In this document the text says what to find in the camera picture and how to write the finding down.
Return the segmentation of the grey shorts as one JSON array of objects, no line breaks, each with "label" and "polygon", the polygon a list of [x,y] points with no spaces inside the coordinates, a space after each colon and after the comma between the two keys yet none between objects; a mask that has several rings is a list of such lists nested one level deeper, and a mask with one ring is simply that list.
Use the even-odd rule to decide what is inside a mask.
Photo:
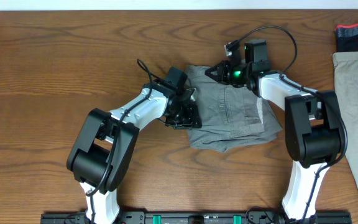
[{"label": "grey shorts", "polygon": [[189,65],[185,70],[198,91],[196,104],[202,123],[202,128],[188,130],[192,148],[227,152],[277,138],[282,127],[266,100],[247,88],[215,82],[204,74],[206,69]]}]

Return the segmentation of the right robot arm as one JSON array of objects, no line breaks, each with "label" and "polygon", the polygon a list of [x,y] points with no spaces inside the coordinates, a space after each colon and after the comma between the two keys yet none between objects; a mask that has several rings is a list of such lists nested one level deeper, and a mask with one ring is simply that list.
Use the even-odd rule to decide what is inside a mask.
[{"label": "right robot arm", "polygon": [[347,215],[316,213],[319,189],[328,169],[347,150],[347,130],[334,91],[318,91],[291,81],[268,61],[233,65],[227,60],[206,76],[235,88],[246,87],[285,113],[285,144],[293,160],[287,192],[272,223],[339,223]]}]

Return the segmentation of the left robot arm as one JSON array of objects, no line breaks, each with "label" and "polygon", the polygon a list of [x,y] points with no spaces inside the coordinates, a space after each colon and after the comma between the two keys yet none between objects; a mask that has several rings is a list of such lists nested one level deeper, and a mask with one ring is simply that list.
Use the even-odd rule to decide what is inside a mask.
[{"label": "left robot arm", "polygon": [[139,133],[149,123],[164,117],[164,125],[173,129],[202,126],[197,94],[194,87],[151,82],[118,109],[95,108],[88,113],[68,155],[67,169],[86,194],[89,223],[117,220],[117,188],[129,168]]}]

